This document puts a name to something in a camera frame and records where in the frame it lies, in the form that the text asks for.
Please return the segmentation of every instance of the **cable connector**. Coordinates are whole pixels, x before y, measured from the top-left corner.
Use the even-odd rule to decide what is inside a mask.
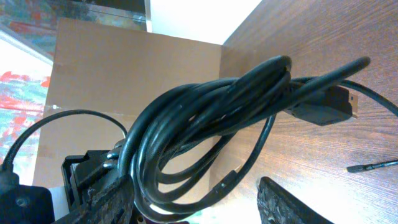
[[[350,167],[347,167],[347,171],[350,173],[364,172],[364,171],[369,171],[369,170],[373,170],[373,169],[377,169],[377,168],[394,166],[394,165],[398,165],[398,159],[393,160],[393,161],[380,162],[377,164],[350,166]]]
[[[290,92],[300,88],[303,83],[294,83]],[[324,91],[314,93],[303,103],[294,105],[284,111],[298,119],[324,126],[335,124],[351,117],[356,118],[358,97],[340,86],[332,86]]]

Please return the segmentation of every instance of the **power cord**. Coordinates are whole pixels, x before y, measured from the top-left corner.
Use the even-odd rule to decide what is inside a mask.
[[[276,114],[282,110],[300,107],[321,92],[327,95],[328,90],[334,86],[341,85],[357,90],[398,116],[398,107],[389,100],[365,86],[345,80],[369,65],[368,57],[359,58],[320,77],[291,79],[291,63],[287,56],[270,58],[241,78],[223,78],[204,84],[182,85],[155,99],[138,116],[126,134],[118,157],[119,176],[130,175],[133,179],[134,203],[138,210],[155,222],[176,222],[219,202],[235,188],[255,163],[274,124]],[[12,167],[17,150],[36,129],[51,120],[68,116],[67,111],[62,113],[64,114],[44,118],[28,128],[10,148],[3,168]],[[125,132],[120,123],[109,117],[106,119],[117,124]],[[259,139],[249,159],[239,171],[232,170],[198,202],[173,202],[187,193],[203,177],[236,132],[263,119],[266,119],[266,123]],[[308,119],[317,123],[318,118],[306,120]],[[188,152],[213,136],[221,138],[194,165],[175,174],[162,173],[169,160]],[[184,180],[186,181],[180,187],[170,192],[163,193],[158,189],[159,183],[174,184]],[[158,213],[151,209],[150,204],[172,214]]]
[[[14,158],[17,155],[17,152],[19,150],[19,148],[21,148],[22,144],[26,141],[27,138],[29,138],[29,136],[31,134],[33,134],[36,130],[38,130],[39,128],[41,128],[42,126],[44,126],[45,124],[59,119],[59,118],[63,118],[66,116],[71,116],[71,115],[76,115],[76,114],[88,114],[88,115],[93,115],[93,116],[98,116],[100,118],[104,118],[107,119],[108,121],[114,123],[117,127],[119,127],[121,129],[121,131],[123,132],[123,136],[126,137],[127,135],[127,130],[126,128],[119,122],[116,121],[114,118],[97,112],[97,111],[92,111],[92,110],[68,110],[68,111],[62,111],[53,115],[50,115],[46,118],[41,119],[40,121],[38,121],[37,123],[33,124],[31,127],[29,127],[28,129],[26,129],[18,138],[17,140],[14,142],[14,144],[10,147],[10,150],[8,150],[6,157],[4,158],[3,163],[1,164],[1,170],[8,170],[11,171],[13,170],[13,165],[12,163],[14,162]]]

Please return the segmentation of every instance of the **cardboard box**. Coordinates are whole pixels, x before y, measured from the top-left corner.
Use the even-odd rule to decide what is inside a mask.
[[[157,96],[186,83],[219,77],[221,46],[166,35],[62,19],[44,116],[63,110],[106,113],[129,128]],[[44,126],[40,133],[34,185],[63,185],[60,166],[68,155],[111,149],[123,136],[107,120],[76,115]],[[170,161],[166,173],[192,165],[211,139]],[[163,185],[161,190],[174,186]],[[209,191],[209,174],[179,202]]]

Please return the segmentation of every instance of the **colorful painting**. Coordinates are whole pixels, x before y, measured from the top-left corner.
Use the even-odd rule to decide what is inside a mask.
[[[0,23],[54,55],[61,17],[146,30],[145,15],[67,0],[0,0]]]
[[[51,65],[0,39],[0,163],[15,140],[42,119]],[[14,160],[20,183],[31,185],[39,134],[34,133]]]
[[[42,112],[0,108],[0,163],[15,140],[42,117]],[[33,182],[39,136],[40,130],[31,135],[14,160],[14,172],[19,174],[22,184]]]

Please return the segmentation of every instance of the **wood grain surface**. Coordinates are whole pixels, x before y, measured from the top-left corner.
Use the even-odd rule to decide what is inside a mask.
[[[398,104],[398,1],[261,2],[225,42],[220,77],[240,77],[275,55],[292,76],[323,75],[360,56],[350,77]],[[398,118],[359,96],[358,119],[319,127],[279,113],[243,181],[215,205],[221,223],[260,223],[256,182],[269,176],[334,223],[398,223],[398,166],[358,174],[345,168],[398,158]],[[242,165],[264,122],[241,130],[211,168],[211,185]]]

